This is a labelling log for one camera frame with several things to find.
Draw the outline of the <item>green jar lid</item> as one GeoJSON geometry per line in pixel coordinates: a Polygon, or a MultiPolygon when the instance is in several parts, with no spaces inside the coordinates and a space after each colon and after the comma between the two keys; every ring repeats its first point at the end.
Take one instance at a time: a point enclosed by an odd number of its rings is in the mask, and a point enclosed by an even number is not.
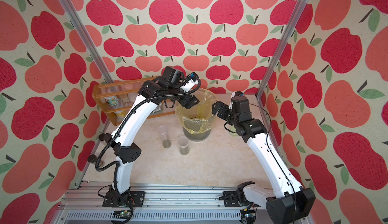
{"type": "Polygon", "coordinates": [[[238,134],[236,133],[236,130],[235,130],[234,127],[230,127],[230,128],[228,129],[228,132],[229,132],[229,134],[232,135],[233,137],[237,137],[237,136],[238,136],[238,134]]]}

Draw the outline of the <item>tall clear jar with beans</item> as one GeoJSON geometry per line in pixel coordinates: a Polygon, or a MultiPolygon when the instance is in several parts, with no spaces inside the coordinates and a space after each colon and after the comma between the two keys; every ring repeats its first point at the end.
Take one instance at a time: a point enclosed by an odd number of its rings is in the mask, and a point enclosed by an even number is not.
{"type": "Polygon", "coordinates": [[[160,137],[160,140],[162,142],[162,145],[164,148],[170,148],[171,147],[171,141],[168,134],[168,129],[166,126],[159,126],[158,127],[158,134],[160,137]]]}

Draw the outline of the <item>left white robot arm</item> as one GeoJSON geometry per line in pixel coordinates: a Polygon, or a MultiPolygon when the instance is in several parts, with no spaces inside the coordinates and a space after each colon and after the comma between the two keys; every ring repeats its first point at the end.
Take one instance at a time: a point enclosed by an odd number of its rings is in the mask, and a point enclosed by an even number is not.
{"type": "Polygon", "coordinates": [[[112,134],[99,136],[106,146],[97,158],[96,171],[105,171],[112,166],[115,168],[113,183],[104,196],[104,207],[134,208],[135,203],[130,200],[130,176],[133,163],[141,154],[141,149],[133,141],[136,134],[162,102],[179,103],[187,109],[197,105],[199,100],[194,93],[201,83],[195,72],[184,75],[178,69],[166,67],[161,76],[143,83],[134,105],[118,128],[112,134]]]}

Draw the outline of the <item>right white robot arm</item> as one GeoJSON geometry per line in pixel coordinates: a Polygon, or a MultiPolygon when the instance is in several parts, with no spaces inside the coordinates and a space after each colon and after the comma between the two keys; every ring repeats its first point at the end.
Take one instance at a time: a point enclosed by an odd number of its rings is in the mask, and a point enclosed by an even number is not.
{"type": "Polygon", "coordinates": [[[218,101],[212,114],[235,128],[236,133],[259,159],[272,188],[267,190],[254,182],[238,185],[236,197],[242,207],[254,204],[264,208],[275,224],[291,224],[310,214],[316,199],[310,188],[289,171],[269,138],[269,131],[259,119],[252,118],[250,103],[243,96],[234,96],[231,104],[218,101]]]}

